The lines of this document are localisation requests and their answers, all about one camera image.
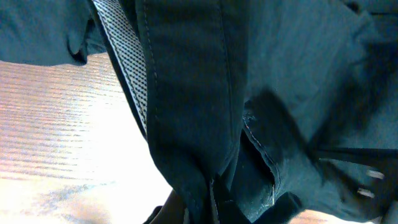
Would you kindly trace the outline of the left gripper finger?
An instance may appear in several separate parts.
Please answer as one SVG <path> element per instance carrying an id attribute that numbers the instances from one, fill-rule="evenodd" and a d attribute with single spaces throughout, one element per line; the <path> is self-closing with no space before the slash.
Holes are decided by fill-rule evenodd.
<path id="1" fill-rule="evenodd" d="M 144 224 L 189 224 L 190 214 L 182 198 L 172 190 L 163 206 L 155 207 Z"/>

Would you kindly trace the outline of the black shorts with white trim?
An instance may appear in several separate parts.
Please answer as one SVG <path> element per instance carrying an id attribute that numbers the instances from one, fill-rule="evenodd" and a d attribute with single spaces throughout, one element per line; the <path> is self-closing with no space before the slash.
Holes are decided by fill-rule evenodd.
<path id="1" fill-rule="evenodd" d="M 343 1 L 91 1 L 185 223 L 397 200 L 397 40 Z"/>

